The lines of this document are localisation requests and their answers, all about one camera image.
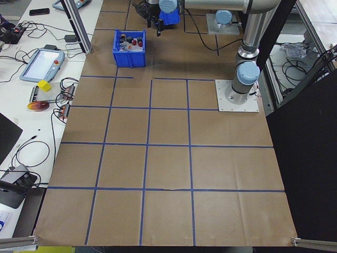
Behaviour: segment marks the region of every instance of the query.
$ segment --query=smartphone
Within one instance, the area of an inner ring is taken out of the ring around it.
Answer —
[[[30,16],[35,16],[35,15],[43,15],[43,14],[49,14],[51,10],[49,8],[43,8],[43,9],[31,9],[29,11]]]

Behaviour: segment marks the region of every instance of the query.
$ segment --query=yellow block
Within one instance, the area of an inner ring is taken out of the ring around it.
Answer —
[[[37,83],[37,86],[39,86],[39,88],[45,92],[49,91],[52,86],[45,80],[41,80]]]

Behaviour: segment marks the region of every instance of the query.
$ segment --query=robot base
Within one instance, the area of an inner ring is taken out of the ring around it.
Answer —
[[[244,104],[233,104],[225,96],[228,86],[232,85],[232,80],[215,80],[217,104],[220,112],[259,112],[259,105],[255,95],[247,97]]]
[[[207,27],[209,29],[209,34],[228,34],[228,35],[239,35],[240,30],[237,24],[219,25],[215,21],[215,14],[206,14]],[[233,22],[236,22],[236,17],[233,15]]]

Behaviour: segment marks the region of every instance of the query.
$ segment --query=blue plastic crate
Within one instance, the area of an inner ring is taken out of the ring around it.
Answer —
[[[125,34],[126,37],[142,37],[143,38],[143,50],[142,51],[120,51],[120,37],[121,34]],[[118,67],[145,67],[145,34],[146,31],[120,31],[115,30],[115,39],[112,48],[116,64]]]

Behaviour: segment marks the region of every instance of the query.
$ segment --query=power adapter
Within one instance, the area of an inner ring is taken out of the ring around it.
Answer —
[[[48,45],[48,44],[46,44],[46,45],[44,46],[44,49],[58,50],[57,46],[55,46],[55,45]]]
[[[65,35],[64,40],[65,42],[77,42],[76,35]]]

